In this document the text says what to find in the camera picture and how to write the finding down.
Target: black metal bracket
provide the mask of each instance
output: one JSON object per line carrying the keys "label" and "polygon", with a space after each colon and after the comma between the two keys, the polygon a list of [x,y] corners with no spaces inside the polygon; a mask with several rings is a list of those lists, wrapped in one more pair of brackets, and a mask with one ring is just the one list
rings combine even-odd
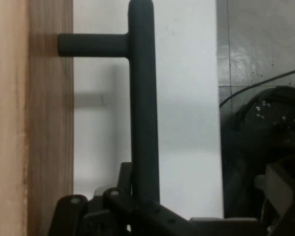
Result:
{"label": "black metal bracket", "polygon": [[[49,236],[266,236],[268,233],[295,236],[295,191],[280,221],[267,232],[257,220],[193,218],[187,221],[157,202],[142,204],[131,195],[131,172],[131,163],[123,163],[118,186],[89,202],[81,195],[60,199]],[[271,186],[278,184],[269,196],[275,207],[282,199],[276,196],[277,189],[286,183],[287,192],[295,190],[295,182],[276,164],[268,165],[266,176]]]}

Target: bolt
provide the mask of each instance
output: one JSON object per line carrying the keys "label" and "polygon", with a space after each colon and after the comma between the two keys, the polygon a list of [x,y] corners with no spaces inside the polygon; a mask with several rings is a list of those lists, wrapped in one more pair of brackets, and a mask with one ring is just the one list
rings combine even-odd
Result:
{"label": "bolt", "polygon": [[269,233],[271,233],[273,230],[274,230],[274,225],[270,225],[270,226],[267,228],[267,231],[268,231]]}
{"label": "bolt", "polygon": [[70,201],[70,203],[72,204],[76,204],[76,203],[79,203],[80,202],[80,199],[79,198],[76,198],[76,197],[73,197]]}
{"label": "bolt", "polygon": [[118,190],[113,190],[110,192],[110,195],[112,196],[118,196],[120,194],[120,192]]}

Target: wooden surface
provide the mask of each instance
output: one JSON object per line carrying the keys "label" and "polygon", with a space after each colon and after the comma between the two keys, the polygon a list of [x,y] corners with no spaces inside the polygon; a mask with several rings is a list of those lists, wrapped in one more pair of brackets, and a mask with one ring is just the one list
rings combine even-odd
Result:
{"label": "wooden surface", "polygon": [[0,236],[26,233],[27,4],[0,0]]}
{"label": "wooden surface", "polygon": [[72,32],[72,0],[30,0],[29,236],[46,236],[57,200],[73,190],[73,58],[57,54]]}
{"label": "wooden surface", "polygon": [[46,236],[73,185],[71,0],[0,0],[0,236]]}

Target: black cable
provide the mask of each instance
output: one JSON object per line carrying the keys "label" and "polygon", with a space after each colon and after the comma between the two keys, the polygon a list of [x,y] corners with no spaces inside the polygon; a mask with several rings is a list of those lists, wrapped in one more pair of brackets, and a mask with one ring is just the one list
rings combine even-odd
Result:
{"label": "black cable", "polygon": [[221,102],[221,103],[220,103],[220,108],[221,108],[225,103],[227,103],[229,100],[231,100],[233,97],[237,96],[238,94],[240,94],[240,93],[242,93],[242,92],[245,92],[245,91],[247,91],[247,90],[249,90],[249,89],[252,89],[252,88],[258,87],[258,86],[260,86],[260,85],[263,85],[263,84],[266,84],[266,83],[272,82],[272,81],[274,81],[274,80],[278,80],[278,79],[281,79],[281,78],[283,78],[283,77],[286,77],[286,76],[289,76],[289,75],[293,75],[293,74],[295,74],[295,70],[292,70],[292,71],[287,72],[287,73],[285,73],[285,74],[283,74],[283,75],[278,75],[278,76],[275,76],[275,77],[273,77],[273,78],[271,78],[271,79],[268,79],[268,80],[265,80],[265,81],[262,81],[262,82],[256,83],[256,84],[254,84],[254,85],[248,86],[248,87],[246,87],[246,88],[243,88],[243,89],[237,91],[236,93],[232,94],[232,95],[229,96],[228,98],[226,98],[223,102]]}

